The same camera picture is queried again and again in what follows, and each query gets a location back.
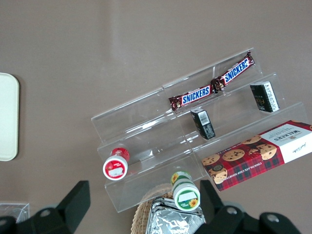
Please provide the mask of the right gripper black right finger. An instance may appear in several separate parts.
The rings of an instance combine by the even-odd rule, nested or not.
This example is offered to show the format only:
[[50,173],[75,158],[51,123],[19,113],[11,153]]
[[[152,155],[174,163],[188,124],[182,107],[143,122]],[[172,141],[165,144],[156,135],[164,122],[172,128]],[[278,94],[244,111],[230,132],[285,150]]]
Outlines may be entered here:
[[200,182],[200,205],[206,223],[201,234],[299,234],[300,231],[284,215],[262,213],[253,218],[234,205],[225,205],[208,180]]

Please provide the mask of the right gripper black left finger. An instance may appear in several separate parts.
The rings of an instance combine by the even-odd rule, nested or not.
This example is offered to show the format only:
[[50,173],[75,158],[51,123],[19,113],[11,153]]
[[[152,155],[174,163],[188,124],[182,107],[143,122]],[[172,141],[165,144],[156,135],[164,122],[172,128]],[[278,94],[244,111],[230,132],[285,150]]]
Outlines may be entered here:
[[13,216],[0,218],[2,234],[73,234],[91,204],[88,180],[79,181],[55,208],[45,208],[17,223]]

